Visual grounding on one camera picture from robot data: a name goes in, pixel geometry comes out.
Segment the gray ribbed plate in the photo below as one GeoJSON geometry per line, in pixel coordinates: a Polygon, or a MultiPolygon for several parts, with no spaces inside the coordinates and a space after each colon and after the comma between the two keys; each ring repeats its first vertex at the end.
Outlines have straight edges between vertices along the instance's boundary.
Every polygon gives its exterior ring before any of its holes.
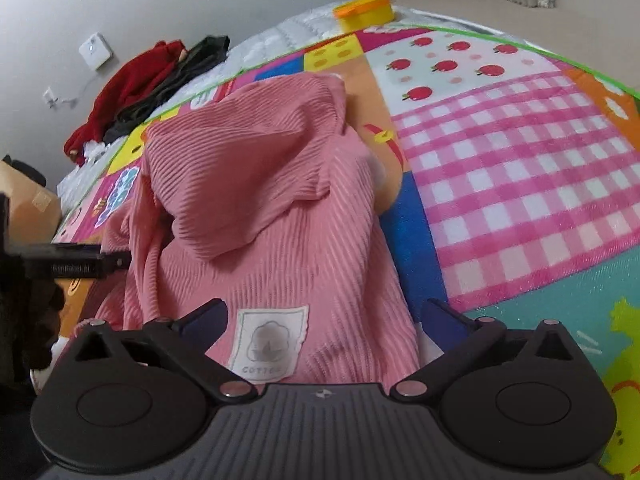
{"type": "Polygon", "coordinates": [[[272,384],[251,404],[219,410],[187,451],[144,471],[100,477],[52,466],[42,480],[599,480],[596,465],[552,474],[499,470],[450,443],[424,407],[376,384],[272,384]]]}

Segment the folded pink clothing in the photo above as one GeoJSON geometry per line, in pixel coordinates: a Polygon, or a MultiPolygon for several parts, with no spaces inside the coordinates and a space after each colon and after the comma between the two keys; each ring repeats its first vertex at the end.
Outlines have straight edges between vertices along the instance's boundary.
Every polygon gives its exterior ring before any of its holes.
{"type": "Polygon", "coordinates": [[[389,388],[415,371],[372,155],[345,108],[340,79],[300,73],[150,128],[103,238],[132,264],[91,291],[96,317],[132,330],[222,298],[228,327],[207,355],[254,383],[389,388]]]}

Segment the black circular cover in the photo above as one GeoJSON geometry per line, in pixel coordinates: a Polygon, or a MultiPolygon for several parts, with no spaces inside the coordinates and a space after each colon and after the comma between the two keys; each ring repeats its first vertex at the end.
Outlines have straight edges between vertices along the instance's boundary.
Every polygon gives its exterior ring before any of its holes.
{"type": "Polygon", "coordinates": [[[160,462],[204,424],[203,393],[162,368],[93,360],[67,379],[34,404],[31,426],[40,445],[75,470],[116,474],[160,462]]]}
{"type": "Polygon", "coordinates": [[[445,391],[440,415],[463,447],[524,469],[586,462],[602,451],[616,424],[615,407],[596,375],[551,359],[463,376],[445,391]]]}

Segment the orange lid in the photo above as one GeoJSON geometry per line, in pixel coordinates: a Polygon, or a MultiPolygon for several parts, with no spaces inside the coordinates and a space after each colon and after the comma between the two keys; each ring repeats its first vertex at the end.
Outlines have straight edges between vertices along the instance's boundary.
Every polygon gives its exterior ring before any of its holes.
{"type": "Polygon", "coordinates": [[[391,4],[391,0],[351,0],[335,7],[334,16],[336,18],[346,18],[353,14],[361,14],[389,4],[391,4]]]}

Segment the gingham pattern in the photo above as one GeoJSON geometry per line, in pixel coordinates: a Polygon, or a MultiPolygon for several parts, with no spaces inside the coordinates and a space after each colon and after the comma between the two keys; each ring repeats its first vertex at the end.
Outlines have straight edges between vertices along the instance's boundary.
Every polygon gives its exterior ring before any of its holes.
{"type": "Polygon", "coordinates": [[[561,72],[393,120],[460,311],[546,285],[640,239],[640,154],[561,72]]]}

